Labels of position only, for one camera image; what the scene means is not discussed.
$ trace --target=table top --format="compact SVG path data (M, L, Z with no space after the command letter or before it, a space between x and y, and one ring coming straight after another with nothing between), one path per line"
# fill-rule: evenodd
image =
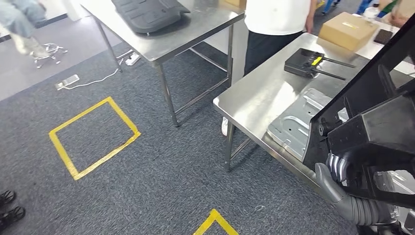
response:
M341 75L347 81L323 74L309 79L284 71L285 60L301 47L322 52L328 58L356 65L357 68L351 69L327 61L323 63L324 71ZM315 173L266 134L268 125L310 88L333 98L368 61L353 52L304 33L215 98L214 107L290 171L319 191Z
M158 32L136 34L117 13L111 0L82 0L80 4L110 31L149 62L162 63L243 19L244 11L222 0L178 0L190 10L182 20Z

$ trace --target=carpet floor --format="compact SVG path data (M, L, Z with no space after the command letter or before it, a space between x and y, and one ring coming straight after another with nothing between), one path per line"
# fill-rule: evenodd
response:
M115 47L118 53L126 49ZM226 60L209 46L199 50L220 63ZM164 68L175 107L225 77L190 51ZM182 125L175 128L156 71L143 61L123 69L104 82L55 89L74 74L81 78L76 85L112 73L109 53L103 52L0 102L0 188L15 190L14 205L27 210L4 234L185 235L193 234L212 209L240 234L355 233L331 205L253 143L232 163L233 171L224 171L222 117L212 100L225 87L182 113ZM109 96L141 135L75 181L49 131ZM132 134L109 104L57 132L78 171ZM235 141L244 138L237 133ZM255 211L258 205L264 209ZM205 234L226 232L214 223Z

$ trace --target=white cable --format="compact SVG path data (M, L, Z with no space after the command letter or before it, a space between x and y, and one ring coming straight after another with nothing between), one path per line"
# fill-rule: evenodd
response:
M119 62L119 65L121 65L121 63L124 61L124 58L123 59L121 59L121 61ZM91 84L93 84L93 83L97 83L97 82L102 82L102 81L104 81L105 79L107 79L107 78L109 78L109 77L111 77L111 76L114 76L117 72L118 72L118 68L113 72L113 73L111 73L110 75L108 75L108 76L106 76L106 77L104 77L103 79L101 79L101 80L96 80L96 81L93 81L93 82L90 82L90 83L87 83L87 84L82 84L82 85L77 85L77 86L74 86L74 87L63 87L64 89L66 89L66 90L72 90L72 89L75 89L75 88L77 88L77 87L85 87L85 86L88 86L88 85L91 85Z

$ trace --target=black sandal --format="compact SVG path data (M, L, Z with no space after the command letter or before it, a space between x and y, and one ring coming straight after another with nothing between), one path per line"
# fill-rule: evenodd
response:
M16 207L6 213L0 213L0 232L11 224L23 219L25 215L26 210L23 207Z
M10 204L16 199L16 193L14 191L7 190L0 195L0 207Z

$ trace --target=shoe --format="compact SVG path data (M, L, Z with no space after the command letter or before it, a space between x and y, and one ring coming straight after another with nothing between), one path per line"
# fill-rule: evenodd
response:
M42 59L50 56L50 53L46 51L46 48L40 44L35 38L25 38L24 43L29 48L30 55L34 58Z
M0 207L10 204L16 199L16 193L14 191L7 190L0 195Z
M228 135L228 119L226 117L222 119L222 134L224 136Z
M25 39L27 38L24 38L20 36L19 34L15 34L15 33L10 33L10 37L13 39L16 49L20 54L28 55L30 53L30 50L24 44Z
M0 213L0 233L11 224L23 219L26 210L23 207L16 207L6 213Z

